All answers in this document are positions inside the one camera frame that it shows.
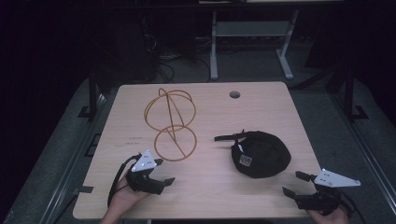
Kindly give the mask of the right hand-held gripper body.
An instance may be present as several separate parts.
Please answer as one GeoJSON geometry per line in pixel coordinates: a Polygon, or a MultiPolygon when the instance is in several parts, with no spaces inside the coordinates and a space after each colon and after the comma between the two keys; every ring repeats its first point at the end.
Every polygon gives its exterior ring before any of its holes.
{"type": "Polygon", "coordinates": [[[312,195],[296,195],[294,201],[299,209],[315,210],[327,216],[343,203],[341,188],[359,187],[356,179],[322,169],[314,182],[316,192],[312,195]]]}

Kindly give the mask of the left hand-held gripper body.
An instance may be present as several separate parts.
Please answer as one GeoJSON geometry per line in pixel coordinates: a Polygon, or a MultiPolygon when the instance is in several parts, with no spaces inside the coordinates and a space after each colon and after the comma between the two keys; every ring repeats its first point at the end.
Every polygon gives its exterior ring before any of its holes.
{"type": "Polygon", "coordinates": [[[128,170],[126,179],[128,186],[133,191],[143,191],[150,194],[161,195],[163,189],[158,185],[159,180],[149,177],[151,172],[157,167],[156,159],[153,158],[151,152],[146,150],[143,154],[135,156],[136,162],[128,170]]]}

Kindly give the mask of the black cap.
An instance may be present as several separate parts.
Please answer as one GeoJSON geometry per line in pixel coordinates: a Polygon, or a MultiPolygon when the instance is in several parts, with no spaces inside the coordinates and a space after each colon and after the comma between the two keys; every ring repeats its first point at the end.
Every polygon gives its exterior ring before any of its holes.
{"type": "Polygon", "coordinates": [[[220,135],[215,141],[233,140],[231,156],[238,172],[251,178],[268,178],[285,171],[291,155],[275,135],[261,131],[220,135]]]}

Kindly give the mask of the person's right hand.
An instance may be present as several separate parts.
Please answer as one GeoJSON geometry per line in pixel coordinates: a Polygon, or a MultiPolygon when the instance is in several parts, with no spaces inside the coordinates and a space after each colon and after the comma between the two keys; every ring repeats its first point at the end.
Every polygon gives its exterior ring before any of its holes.
{"type": "Polygon", "coordinates": [[[343,206],[338,206],[327,216],[323,216],[319,211],[315,210],[307,210],[306,213],[311,216],[317,224],[349,224],[349,217],[343,206]]]}

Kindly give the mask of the person's left hand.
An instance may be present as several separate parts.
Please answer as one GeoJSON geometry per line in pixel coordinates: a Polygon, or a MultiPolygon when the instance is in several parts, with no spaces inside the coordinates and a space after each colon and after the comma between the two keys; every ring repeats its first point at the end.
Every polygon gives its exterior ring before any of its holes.
{"type": "Polygon", "coordinates": [[[124,176],[117,185],[107,213],[113,217],[120,218],[148,196],[149,193],[147,192],[133,191],[128,186],[128,182],[124,176]]]}

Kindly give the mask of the aluminium frame rail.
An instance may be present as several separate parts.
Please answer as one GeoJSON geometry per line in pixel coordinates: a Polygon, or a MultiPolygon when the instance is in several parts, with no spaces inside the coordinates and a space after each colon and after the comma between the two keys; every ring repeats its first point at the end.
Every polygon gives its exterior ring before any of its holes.
{"type": "Polygon", "coordinates": [[[52,172],[53,191],[45,203],[45,210],[39,224],[54,224],[66,203],[75,197],[74,188],[82,186],[88,171],[90,158],[86,151],[92,147],[95,135],[103,129],[100,124],[106,97],[100,93],[94,97],[93,104],[98,111],[91,118],[88,113],[91,106],[83,102],[87,94],[77,94],[71,101],[49,141],[49,149],[43,162],[46,170],[52,172]]]}
{"type": "Polygon", "coordinates": [[[353,139],[359,146],[361,155],[363,156],[365,163],[367,164],[367,167],[375,180],[375,183],[378,185],[381,193],[385,197],[385,200],[389,205],[392,213],[396,216],[396,188],[391,185],[388,177],[386,176],[384,170],[377,161],[370,146],[364,139],[355,120],[347,115],[347,112],[340,98],[335,94],[331,94],[330,98],[332,99],[332,102],[334,103],[337,111],[340,113],[344,123],[349,129],[353,139]]]}

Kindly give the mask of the grey table edge bracket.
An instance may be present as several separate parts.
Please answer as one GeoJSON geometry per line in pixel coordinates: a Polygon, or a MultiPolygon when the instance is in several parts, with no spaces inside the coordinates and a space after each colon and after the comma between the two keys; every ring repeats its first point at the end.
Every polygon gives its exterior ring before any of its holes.
{"type": "Polygon", "coordinates": [[[81,186],[79,188],[74,188],[72,191],[73,195],[79,195],[80,193],[92,193],[93,187],[81,186]]]}

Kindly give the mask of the black upright post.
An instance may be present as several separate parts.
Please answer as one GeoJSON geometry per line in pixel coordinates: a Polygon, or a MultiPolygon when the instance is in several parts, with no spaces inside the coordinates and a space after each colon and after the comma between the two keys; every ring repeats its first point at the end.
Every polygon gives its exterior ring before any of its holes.
{"type": "Polygon", "coordinates": [[[354,122],[356,119],[368,119],[368,115],[365,113],[361,105],[355,105],[354,99],[354,74],[350,68],[346,72],[345,81],[345,94],[344,94],[344,110],[346,117],[354,122]]]}
{"type": "Polygon", "coordinates": [[[79,113],[79,118],[85,118],[88,121],[92,121],[97,113],[97,87],[94,69],[91,70],[88,78],[89,87],[89,104],[84,105],[79,113]]]}

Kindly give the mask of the grey metal stand frame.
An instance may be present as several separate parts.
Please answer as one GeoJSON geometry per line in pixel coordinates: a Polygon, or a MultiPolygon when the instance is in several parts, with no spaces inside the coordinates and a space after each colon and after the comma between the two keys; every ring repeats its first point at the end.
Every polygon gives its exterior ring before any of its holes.
{"type": "Polygon", "coordinates": [[[299,15],[293,10],[288,21],[218,21],[217,12],[212,13],[211,49],[209,53],[210,78],[217,80],[217,38],[218,37],[283,37],[283,45],[276,50],[276,56],[286,79],[292,80],[289,63],[286,58],[287,50],[299,15]]]}

